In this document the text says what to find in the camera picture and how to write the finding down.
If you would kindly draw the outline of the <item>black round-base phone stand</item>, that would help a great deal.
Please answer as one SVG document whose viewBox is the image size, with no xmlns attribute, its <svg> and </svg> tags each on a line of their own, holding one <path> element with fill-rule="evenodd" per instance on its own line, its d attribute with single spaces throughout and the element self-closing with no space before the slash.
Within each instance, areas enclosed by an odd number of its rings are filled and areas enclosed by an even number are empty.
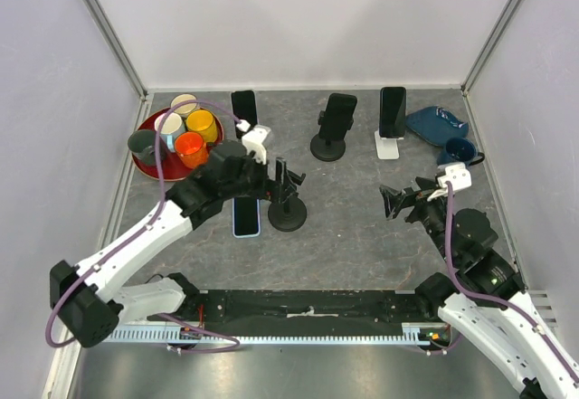
<svg viewBox="0 0 579 399">
<path fill-rule="evenodd" d="M 298 175 L 290 170 L 292 195 L 285 204 L 271 203 L 268 208 L 268 219 L 278 231 L 289 233 L 297 231 L 307 220 L 307 207 L 299 198 L 298 187 L 302 185 L 306 175 Z"/>
</svg>

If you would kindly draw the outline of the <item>light blue cased phone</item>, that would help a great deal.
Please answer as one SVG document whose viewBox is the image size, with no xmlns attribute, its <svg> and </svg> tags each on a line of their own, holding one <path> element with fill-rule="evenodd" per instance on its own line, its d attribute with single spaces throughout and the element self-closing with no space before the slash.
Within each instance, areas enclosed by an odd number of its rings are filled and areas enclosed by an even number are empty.
<svg viewBox="0 0 579 399">
<path fill-rule="evenodd" d="M 261 233 L 260 201 L 241 197 L 233 199 L 233 236 L 251 238 Z"/>
</svg>

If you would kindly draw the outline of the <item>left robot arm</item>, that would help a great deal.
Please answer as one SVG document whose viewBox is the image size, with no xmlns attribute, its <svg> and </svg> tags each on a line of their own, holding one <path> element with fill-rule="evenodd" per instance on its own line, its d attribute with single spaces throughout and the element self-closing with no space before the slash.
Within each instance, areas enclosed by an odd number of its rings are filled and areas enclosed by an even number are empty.
<svg viewBox="0 0 579 399">
<path fill-rule="evenodd" d="M 283 204 L 297 193 L 304 177 L 276 160 L 268 164 L 237 141 L 225 140 L 209 152 L 205 164 L 173 184 L 145 218 L 109 246 L 70 265 L 56 263 L 49 272 L 50 321 L 59 319 L 82 347 L 94 347 L 117 327 L 122 317 L 171 313 L 188 320 L 198 298 L 172 278 L 157 287 L 134 288 L 126 282 L 171 243 L 188 235 L 223 210 L 225 201 L 249 197 Z"/>
</svg>

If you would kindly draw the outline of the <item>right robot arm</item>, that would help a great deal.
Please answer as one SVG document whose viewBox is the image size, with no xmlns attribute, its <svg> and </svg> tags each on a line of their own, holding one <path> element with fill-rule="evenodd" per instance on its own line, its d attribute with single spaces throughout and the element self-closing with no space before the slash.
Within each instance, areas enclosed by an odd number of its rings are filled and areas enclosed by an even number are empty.
<svg viewBox="0 0 579 399">
<path fill-rule="evenodd" d="M 416 289 L 416 314 L 439 318 L 468 340 L 519 397 L 577 397 L 578 364 L 541 317 L 520 273 L 494 250 L 498 235 L 489 219 L 476 209 L 454 209 L 454 196 L 472 185 L 470 172 L 415 183 L 403 190 L 382 185 L 380 194 L 386 217 L 409 209 L 406 222 L 423 226 L 447 266 Z"/>
</svg>

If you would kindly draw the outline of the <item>white phone stand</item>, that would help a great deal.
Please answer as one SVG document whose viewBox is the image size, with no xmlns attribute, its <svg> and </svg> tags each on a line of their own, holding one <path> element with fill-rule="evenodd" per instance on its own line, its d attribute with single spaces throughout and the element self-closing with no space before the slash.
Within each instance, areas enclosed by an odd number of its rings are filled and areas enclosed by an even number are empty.
<svg viewBox="0 0 579 399">
<path fill-rule="evenodd" d="M 402 138 L 383 138 L 375 132 L 376 154 L 380 160 L 396 160 L 400 157 L 398 142 Z"/>
</svg>

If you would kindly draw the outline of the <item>black phone on wooden stand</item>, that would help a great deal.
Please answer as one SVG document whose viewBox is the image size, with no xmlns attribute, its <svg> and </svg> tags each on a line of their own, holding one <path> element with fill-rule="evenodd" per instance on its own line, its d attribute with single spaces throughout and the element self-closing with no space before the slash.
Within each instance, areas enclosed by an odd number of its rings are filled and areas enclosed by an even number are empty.
<svg viewBox="0 0 579 399">
<path fill-rule="evenodd" d="M 238 90 L 231 95 L 233 114 L 247 121 L 253 128 L 258 124 L 255 93 L 253 90 Z"/>
</svg>

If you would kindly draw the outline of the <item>black phone on white stand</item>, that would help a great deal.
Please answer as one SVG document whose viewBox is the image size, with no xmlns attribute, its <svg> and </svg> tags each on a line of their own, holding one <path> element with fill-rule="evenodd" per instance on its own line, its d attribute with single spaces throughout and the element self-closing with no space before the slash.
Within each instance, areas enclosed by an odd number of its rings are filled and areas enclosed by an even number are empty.
<svg viewBox="0 0 579 399">
<path fill-rule="evenodd" d="M 379 136 L 402 138 L 405 132 L 406 88 L 383 87 L 380 90 Z"/>
</svg>

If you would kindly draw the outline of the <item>dark blue ceramic mug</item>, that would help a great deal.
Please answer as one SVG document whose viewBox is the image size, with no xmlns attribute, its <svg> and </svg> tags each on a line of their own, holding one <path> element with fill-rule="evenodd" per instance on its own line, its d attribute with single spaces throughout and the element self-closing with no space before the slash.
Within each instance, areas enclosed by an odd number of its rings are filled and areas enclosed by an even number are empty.
<svg viewBox="0 0 579 399">
<path fill-rule="evenodd" d="M 467 138 L 451 138 L 442 147 L 437 165 L 463 163 L 465 166 L 475 166 L 481 164 L 485 158 L 485 154 Z"/>
</svg>

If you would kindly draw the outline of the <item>blue shell-shaped plate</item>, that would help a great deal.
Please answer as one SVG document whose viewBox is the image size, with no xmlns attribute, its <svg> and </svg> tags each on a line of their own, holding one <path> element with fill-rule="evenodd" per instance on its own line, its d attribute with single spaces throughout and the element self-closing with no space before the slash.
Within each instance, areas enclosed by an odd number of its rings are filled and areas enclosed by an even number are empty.
<svg viewBox="0 0 579 399">
<path fill-rule="evenodd" d="M 430 106 L 406 116 L 405 125 L 413 134 L 436 147 L 452 138 L 468 136 L 469 123 L 458 119 L 441 106 Z"/>
</svg>

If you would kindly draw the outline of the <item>orange mug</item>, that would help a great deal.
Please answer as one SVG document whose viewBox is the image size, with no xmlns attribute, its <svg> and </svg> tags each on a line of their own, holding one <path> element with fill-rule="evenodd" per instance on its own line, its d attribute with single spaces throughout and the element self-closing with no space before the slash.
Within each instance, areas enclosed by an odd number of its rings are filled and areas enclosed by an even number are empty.
<svg viewBox="0 0 579 399">
<path fill-rule="evenodd" d="M 208 150 L 203 137 L 196 132 L 186 132 L 175 142 L 175 151 L 184 166 L 195 169 L 208 160 Z"/>
</svg>

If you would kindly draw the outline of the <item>yellow mug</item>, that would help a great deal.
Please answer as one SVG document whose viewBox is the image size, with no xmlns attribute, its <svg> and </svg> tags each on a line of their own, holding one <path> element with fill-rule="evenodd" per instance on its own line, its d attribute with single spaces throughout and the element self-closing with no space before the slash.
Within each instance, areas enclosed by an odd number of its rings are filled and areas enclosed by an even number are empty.
<svg viewBox="0 0 579 399">
<path fill-rule="evenodd" d="M 193 111 L 185 120 L 189 131 L 198 133 L 206 143 L 214 143 L 219 137 L 219 130 L 214 115 L 206 109 Z"/>
</svg>

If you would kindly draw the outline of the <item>red round tray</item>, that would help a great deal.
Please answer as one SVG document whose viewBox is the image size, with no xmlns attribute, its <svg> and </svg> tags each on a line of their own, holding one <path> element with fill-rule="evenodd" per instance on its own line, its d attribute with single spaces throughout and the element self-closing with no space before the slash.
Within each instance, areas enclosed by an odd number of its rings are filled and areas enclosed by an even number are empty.
<svg viewBox="0 0 579 399">
<path fill-rule="evenodd" d="M 158 179 L 155 157 L 155 121 L 162 117 L 168 108 L 161 109 L 145 119 L 128 140 L 128 148 L 135 166 L 145 175 Z M 188 176 L 192 169 L 187 167 L 176 152 L 170 151 L 166 142 L 160 140 L 160 157 L 164 179 L 175 182 Z"/>
</svg>

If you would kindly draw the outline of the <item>cream beige mug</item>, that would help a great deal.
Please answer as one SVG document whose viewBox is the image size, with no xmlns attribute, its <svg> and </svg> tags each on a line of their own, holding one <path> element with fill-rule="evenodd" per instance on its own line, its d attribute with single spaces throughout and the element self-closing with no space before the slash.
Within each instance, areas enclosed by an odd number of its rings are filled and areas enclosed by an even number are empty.
<svg viewBox="0 0 579 399">
<path fill-rule="evenodd" d="M 171 110 L 182 119 L 187 119 L 191 113 L 199 109 L 200 104 L 193 94 L 180 94 L 171 101 Z"/>
</svg>

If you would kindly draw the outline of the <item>dark green mug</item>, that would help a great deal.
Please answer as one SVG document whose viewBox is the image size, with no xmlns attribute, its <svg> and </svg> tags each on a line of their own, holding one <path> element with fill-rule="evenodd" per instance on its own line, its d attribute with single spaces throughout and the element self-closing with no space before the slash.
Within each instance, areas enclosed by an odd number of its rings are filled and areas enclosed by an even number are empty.
<svg viewBox="0 0 579 399">
<path fill-rule="evenodd" d="M 151 129 L 141 129 L 133 132 L 128 138 L 128 149 L 133 157 L 144 166 L 155 166 L 156 158 L 163 162 L 166 152 L 162 145 L 155 150 L 156 132 Z"/>
</svg>

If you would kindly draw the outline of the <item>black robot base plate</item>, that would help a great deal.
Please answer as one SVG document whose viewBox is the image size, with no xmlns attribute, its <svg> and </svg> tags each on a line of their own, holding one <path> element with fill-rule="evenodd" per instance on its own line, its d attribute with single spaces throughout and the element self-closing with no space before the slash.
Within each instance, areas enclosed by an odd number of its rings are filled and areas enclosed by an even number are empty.
<svg viewBox="0 0 579 399">
<path fill-rule="evenodd" d="M 235 337 L 394 336 L 404 325 L 446 325 L 412 292 L 394 290 L 204 290 L 178 318 Z"/>
</svg>

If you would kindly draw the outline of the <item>aluminium corner frame post right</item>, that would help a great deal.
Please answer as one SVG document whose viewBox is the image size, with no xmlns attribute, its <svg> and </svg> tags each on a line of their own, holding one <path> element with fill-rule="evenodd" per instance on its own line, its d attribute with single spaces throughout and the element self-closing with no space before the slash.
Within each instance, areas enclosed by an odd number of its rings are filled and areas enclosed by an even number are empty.
<svg viewBox="0 0 579 399">
<path fill-rule="evenodd" d="M 467 96 L 473 88 L 484 67 L 489 62 L 492 54 L 498 47 L 504 33 L 512 22 L 517 10 L 522 5 L 524 0 L 507 0 L 505 6 L 501 10 L 497 21 L 494 23 L 488 38 L 482 45 L 479 54 L 477 55 L 473 65 L 471 66 L 464 82 L 460 86 L 463 96 Z"/>
</svg>

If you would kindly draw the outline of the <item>aluminium corner frame post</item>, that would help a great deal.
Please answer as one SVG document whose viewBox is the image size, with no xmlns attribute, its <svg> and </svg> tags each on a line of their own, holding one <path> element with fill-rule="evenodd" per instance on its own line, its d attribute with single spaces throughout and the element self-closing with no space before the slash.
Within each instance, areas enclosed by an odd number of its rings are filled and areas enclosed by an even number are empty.
<svg viewBox="0 0 579 399">
<path fill-rule="evenodd" d="M 467 96 L 473 88 L 484 67 L 489 62 L 492 54 L 498 47 L 504 33 L 512 22 L 517 10 L 522 5 L 524 0 L 507 0 L 505 6 L 501 10 L 497 21 L 494 23 L 488 38 L 482 45 L 479 54 L 477 55 L 473 65 L 471 66 L 464 82 L 460 86 L 463 96 Z"/>
<path fill-rule="evenodd" d="M 147 87 L 140 79 L 138 72 L 128 57 L 121 40 L 119 39 L 114 27 L 108 18 L 100 0 L 82 0 L 87 7 L 92 19 L 100 30 L 105 42 L 110 48 L 113 56 L 119 63 L 132 89 L 136 92 L 141 100 L 147 98 Z"/>
</svg>

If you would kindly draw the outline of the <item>aluminium corner frame post left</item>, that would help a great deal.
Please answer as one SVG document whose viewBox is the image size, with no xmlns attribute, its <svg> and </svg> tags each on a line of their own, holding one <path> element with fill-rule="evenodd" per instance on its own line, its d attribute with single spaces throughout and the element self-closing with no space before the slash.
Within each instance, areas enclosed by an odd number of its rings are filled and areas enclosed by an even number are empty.
<svg viewBox="0 0 579 399">
<path fill-rule="evenodd" d="M 119 63 L 132 89 L 136 92 L 141 100 L 147 98 L 147 87 L 140 79 L 138 72 L 128 57 L 121 40 L 119 39 L 114 27 L 108 18 L 100 0 L 82 0 L 87 7 L 92 19 L 100 30 L 105 42 L 110 48 L 113 56 Z"/>
</svg>

